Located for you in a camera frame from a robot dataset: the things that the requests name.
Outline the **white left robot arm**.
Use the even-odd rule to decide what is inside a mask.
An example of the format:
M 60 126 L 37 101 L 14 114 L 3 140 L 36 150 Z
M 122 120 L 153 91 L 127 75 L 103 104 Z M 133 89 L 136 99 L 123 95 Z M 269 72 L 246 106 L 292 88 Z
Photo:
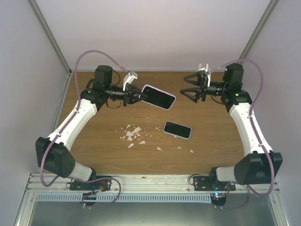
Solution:
M 95 76 L 80 93 L 80 99 L 61 125 L 47 138 L 39 137 L 35 143 L 38 166 L 62 178 L 80 180 L 86 190 L 96 187 L 93 169 L 75 161 L 71 147 L 88 121 L 94 117 L 109 99 L 119 100 L 123 106 L 135 104 L 147 98 L 134 85 L 138 76 L 128 72 L 121 87 L 112 84 L 113 68 L 100 65 Z

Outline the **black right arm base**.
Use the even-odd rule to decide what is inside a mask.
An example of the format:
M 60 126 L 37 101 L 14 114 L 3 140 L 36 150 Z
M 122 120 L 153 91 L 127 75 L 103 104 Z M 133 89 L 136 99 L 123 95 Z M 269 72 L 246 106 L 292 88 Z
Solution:
M 236 186 L 230 182 L 212 182 L 209 176 L 193 174 L 188 177 L 188 183 L 195 191 L 235 191 Z

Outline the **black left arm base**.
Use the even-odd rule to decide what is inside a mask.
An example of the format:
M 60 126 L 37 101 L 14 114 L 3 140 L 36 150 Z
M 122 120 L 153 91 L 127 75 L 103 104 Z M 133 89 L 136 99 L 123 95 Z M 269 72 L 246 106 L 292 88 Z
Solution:
M 66 188 L 71 191 L 109 191 L 111 189 L 112 176 L 96 176 L 96 182 L 83 183 L 79 181 L 71 181 L 66 184 Z

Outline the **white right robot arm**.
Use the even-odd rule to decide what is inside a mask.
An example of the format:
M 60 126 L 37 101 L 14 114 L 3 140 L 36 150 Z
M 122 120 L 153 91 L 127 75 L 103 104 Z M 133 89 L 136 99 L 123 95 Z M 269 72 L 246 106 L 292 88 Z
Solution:
M 182 89 L 181 94 L 193 102 L 205 101 L 207 96 L 220 97 L 233 119 L 244 150 L 244 157 L 231 167 L 212 169 L 208 185 L 218 191 L 225 182 L 240 185 L 274 184 L 275 176 L 283 162 L 281 153 L 273 151 L 265 139 L 254 114 L 254 101 L 242 89 L 244 69 L 241 64 L 230 63 L 224 67 L 222 81 L 212 81 L 209 66 L 184 77 L 193 88 Z

